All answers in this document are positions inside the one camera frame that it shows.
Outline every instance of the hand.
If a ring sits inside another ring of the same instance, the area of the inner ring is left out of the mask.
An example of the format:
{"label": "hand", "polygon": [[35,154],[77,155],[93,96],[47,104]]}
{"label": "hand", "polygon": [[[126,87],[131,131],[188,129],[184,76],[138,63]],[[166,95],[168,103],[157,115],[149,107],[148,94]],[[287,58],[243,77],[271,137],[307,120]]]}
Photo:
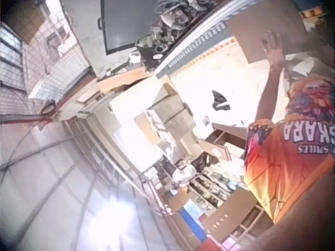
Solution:
{"label": "hand", "polygon": [[266,40],[262,40],[265,55],[270,64],[270,69],[282,71],[286,58],[283,54],[282,37],[272,31],[265,33]]}

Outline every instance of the bright light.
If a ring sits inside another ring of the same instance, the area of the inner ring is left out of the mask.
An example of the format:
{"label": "bright light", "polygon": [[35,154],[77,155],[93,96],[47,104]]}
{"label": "bright light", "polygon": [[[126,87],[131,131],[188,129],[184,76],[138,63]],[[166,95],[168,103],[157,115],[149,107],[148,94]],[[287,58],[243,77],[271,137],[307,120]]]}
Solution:
{"label": "bright light", "polygon": [[119,234],[124,234],[133,217],[133,207],[125,203],[110,203],[92,221],[90,237],[98,250],[108,245],[118,246]]}

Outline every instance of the orange t-shirt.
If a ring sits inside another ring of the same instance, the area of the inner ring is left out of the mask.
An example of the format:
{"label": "orange t-shirt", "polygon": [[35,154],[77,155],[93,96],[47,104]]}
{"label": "orange t-shirt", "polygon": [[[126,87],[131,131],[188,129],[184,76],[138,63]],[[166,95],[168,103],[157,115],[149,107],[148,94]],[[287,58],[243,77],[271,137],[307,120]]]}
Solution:
{"label": "orange t-shirt", "polygon": [[290,97],[283,121],[248,128],[244,181],[274,223],[334,166],[334,84],[311,75]]}

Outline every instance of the raised arm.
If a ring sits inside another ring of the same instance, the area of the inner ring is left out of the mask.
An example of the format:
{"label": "raised arm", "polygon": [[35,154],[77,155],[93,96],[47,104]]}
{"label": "raised arm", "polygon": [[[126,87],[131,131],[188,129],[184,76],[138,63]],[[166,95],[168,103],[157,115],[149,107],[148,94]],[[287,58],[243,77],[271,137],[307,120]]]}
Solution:
{"label": "raised arm", "polygon": [[256,121],[272,119],[277,103],[279,79],[285,64],[281,36],[269,31],[265,33],[265,37],[266,40],[262,40],[262,44],[270,64],[270,72],[258,104]]}

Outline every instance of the wire mesh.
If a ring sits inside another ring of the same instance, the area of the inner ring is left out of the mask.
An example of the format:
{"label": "wire mesh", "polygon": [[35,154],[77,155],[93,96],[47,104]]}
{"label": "wire mesh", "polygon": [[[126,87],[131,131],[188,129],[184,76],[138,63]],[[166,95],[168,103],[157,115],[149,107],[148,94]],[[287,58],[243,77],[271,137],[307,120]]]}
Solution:
{"label": "wire mesh", "polygon": [[89,67],[58,0],[18,1],[1,23],[1,115],[35,115]]}

